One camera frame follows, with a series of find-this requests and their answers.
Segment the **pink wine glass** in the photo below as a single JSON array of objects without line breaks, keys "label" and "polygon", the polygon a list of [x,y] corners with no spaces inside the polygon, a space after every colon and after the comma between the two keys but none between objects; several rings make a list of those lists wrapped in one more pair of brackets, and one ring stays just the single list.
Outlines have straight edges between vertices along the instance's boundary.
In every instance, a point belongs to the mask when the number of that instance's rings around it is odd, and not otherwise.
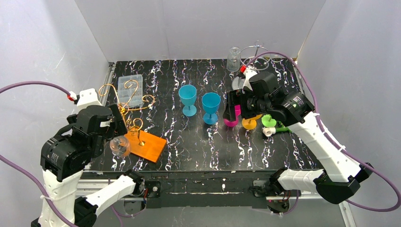
[{"label": "pink wine glass", "polygon": [[235,127],[238,125],[239,122],[239,115],[241,114],[241,107],[240,105],[236,105],[234,108],[235,114],[233,115],[233,118],[229,119],[224,119],[224,124],[227,127]]}]

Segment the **clear wine glass front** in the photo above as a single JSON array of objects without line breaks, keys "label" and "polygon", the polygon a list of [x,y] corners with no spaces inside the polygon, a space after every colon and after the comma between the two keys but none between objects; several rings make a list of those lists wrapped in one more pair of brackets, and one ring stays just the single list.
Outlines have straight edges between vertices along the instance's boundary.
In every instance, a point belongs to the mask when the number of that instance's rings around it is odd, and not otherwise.
[{"label": "clear wine glass front", "polygon": [[112,153],[119,157],[126,157],[131,153],[131,145],[125,136],[118,136],[110,141]]}]

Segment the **orange wine glass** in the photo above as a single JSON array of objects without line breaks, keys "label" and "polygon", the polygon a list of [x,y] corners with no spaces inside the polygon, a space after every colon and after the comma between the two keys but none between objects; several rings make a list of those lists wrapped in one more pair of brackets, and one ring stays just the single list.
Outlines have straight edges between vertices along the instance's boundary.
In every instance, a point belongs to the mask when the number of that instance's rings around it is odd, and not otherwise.
[{"label": "orange wine glass", "polygon": [[257,126],[257,120],[262,117],[262,114],[256,115],[255,117],[249,118],[249,119],[242,119],[242,126],[246,130],[253,130]]}]

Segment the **green wine glass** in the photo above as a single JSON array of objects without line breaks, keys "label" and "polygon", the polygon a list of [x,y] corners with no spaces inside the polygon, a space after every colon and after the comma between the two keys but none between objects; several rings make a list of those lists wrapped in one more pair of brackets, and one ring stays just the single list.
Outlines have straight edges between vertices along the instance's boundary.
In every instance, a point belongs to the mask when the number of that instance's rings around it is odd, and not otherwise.
[{"label": "green wine glass", "polygon": [[277,121],[274,118],[272,118],[272,116],[270,114],[264,115],[261,118],[261,120],[262,120],[263,126],[266,128],[271,128],[271,127],[274,128],[277,125]]}]

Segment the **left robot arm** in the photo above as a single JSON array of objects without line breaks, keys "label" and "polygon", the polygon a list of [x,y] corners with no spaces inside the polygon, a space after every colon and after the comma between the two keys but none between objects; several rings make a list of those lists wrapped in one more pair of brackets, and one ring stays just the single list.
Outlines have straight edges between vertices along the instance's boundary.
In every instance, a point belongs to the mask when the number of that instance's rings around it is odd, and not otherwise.
[{"label": "left robot arm", "polygon": [[77,114],[68,116],[68,125],[47,140],[41,150],[46,197],[34,227],[66,227],[72,223],[91,227],[97,217],[119,199],[136,193],[143,176],[129,170],[105,188],[76,197],[78,182],[92,158],[103,154],[108,141],[127,133],[116,104],[103,106],[95,89],[80,91]]}]

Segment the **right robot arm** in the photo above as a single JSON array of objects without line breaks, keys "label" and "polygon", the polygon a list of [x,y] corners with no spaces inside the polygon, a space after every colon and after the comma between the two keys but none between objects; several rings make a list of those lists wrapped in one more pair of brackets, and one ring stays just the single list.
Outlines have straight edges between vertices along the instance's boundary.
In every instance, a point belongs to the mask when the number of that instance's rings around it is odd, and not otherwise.
[{"label": "right robot arm", "polygon": [[295,133],[320,161],[318,170],[281,168],[270,176],[267,188],[274,193],[300,190],[319,194],[332,204],[352,197],[371,170],[344,155],[327,139],[328,131],[317,121],[313,104],[301,92],[286,92],[276,76],[261,72],[249,78],[242,89],[226,93],[223,118],[233,121],[235,107],[243,119],[269,114]]}]

